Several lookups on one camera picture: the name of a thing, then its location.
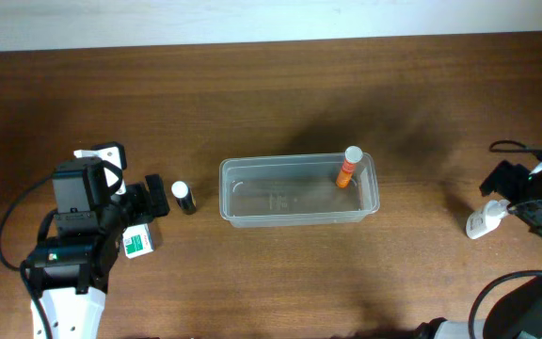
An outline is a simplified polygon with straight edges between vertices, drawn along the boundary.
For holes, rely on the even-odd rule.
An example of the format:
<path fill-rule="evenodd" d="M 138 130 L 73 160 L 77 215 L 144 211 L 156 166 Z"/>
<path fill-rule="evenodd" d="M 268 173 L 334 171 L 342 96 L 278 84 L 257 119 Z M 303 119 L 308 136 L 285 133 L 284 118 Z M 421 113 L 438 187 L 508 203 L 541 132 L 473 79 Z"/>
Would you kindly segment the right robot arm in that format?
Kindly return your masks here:
<path fill-rule="evenodd" d="M 482 195 L 499 195 L 473 212 L 466 234 L 477 239 L 513 216 L 542 238 L 542 149 L 514 140 L 490 144 L 493 153 L 529 153 L 538 163 L 534 169 L 502 161 L 480 184 Z M 542 269 L 505 274 L 490 282 L 475 298 L 465 322 L 435 318 L 422 323 L 414 338 L 542 338 Z"/>

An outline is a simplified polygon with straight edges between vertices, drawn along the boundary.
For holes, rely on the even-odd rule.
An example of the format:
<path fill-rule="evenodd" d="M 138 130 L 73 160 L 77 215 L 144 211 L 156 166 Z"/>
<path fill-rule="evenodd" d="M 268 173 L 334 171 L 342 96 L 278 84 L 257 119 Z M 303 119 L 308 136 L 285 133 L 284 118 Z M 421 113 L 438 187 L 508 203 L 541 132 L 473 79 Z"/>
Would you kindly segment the white squeeze bottle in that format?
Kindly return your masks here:
<path fill-rule="evenodd" d="M 481 209 L 474 211 L 466 223 L 468 238 L 477 239 L 497 229 L 502 220 L 509 216 L 509 204 L 508 200 L 491 200 Z"/>

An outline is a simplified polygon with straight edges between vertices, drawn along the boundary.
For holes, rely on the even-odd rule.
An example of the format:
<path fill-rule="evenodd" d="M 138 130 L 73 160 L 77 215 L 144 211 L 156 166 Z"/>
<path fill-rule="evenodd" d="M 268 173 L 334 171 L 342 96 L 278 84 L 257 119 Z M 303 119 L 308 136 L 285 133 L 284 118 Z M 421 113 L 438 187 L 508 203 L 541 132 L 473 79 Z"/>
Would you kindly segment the dark bottle with white cap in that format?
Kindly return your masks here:
<path fill-rule="evenodd" d="M 184 181 L 176 181 L 171 185 L 171 193 L 176 203 L 186 215 L 195 214 L 197 206 L 190 187 Z"/>

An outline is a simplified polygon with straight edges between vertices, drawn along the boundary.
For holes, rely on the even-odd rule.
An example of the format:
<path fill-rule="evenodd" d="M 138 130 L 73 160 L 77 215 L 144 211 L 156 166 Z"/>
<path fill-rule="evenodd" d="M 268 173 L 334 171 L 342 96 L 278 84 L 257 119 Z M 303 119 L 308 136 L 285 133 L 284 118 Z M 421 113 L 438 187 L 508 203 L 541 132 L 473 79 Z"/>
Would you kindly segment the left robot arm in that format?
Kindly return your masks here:
<path fill-rule="evenodd" d="M 146 176 L 112 194 L 104 178 L 53 179 L 57 208 L 40 225 L 21 278 L 31 298 L 36 338 L 94 338 L 120 255 L 154 250 L 150 223 L 169 212 L 162 178 Z"/>

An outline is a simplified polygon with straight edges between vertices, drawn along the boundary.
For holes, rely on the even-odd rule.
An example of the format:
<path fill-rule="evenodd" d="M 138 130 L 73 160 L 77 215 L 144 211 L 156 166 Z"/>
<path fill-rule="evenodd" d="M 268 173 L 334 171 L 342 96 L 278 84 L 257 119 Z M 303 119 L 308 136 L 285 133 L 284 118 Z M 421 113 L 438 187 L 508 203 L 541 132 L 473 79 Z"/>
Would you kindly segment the orange tube with white cap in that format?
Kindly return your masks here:
<path fill-rule="evenodd" d="M 357 163 L 362 159 L 363 151 L 358 146 L 349 146 L 344 151 L 344 160 L 335 184 L 339 188 L 346 188 L 355 172 Z"/>

